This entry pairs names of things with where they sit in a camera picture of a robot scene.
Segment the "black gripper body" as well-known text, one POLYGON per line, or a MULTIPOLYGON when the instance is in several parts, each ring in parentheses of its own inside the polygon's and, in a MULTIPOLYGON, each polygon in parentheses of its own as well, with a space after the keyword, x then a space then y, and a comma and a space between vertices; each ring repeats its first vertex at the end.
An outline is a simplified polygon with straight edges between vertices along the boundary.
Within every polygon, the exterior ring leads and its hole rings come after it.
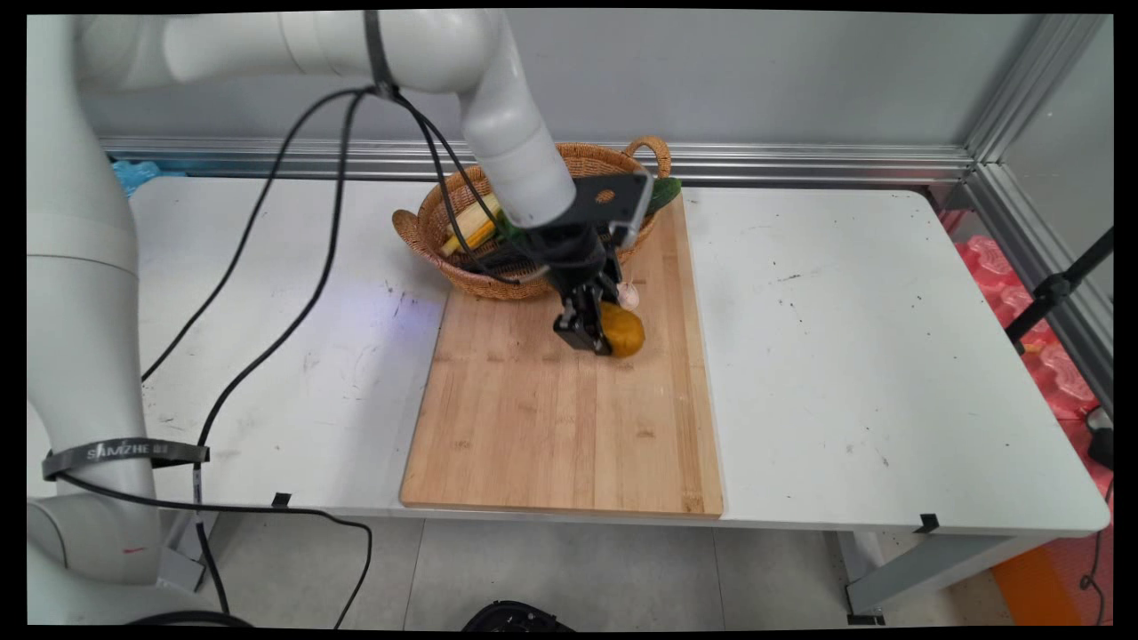
POLYGON ((546 280, 558 297, 580 284, 597 281, 605 288, 607 255, 617 255, 610 224, 541 227, 531 231, 531 255, 549 266, 546 280))

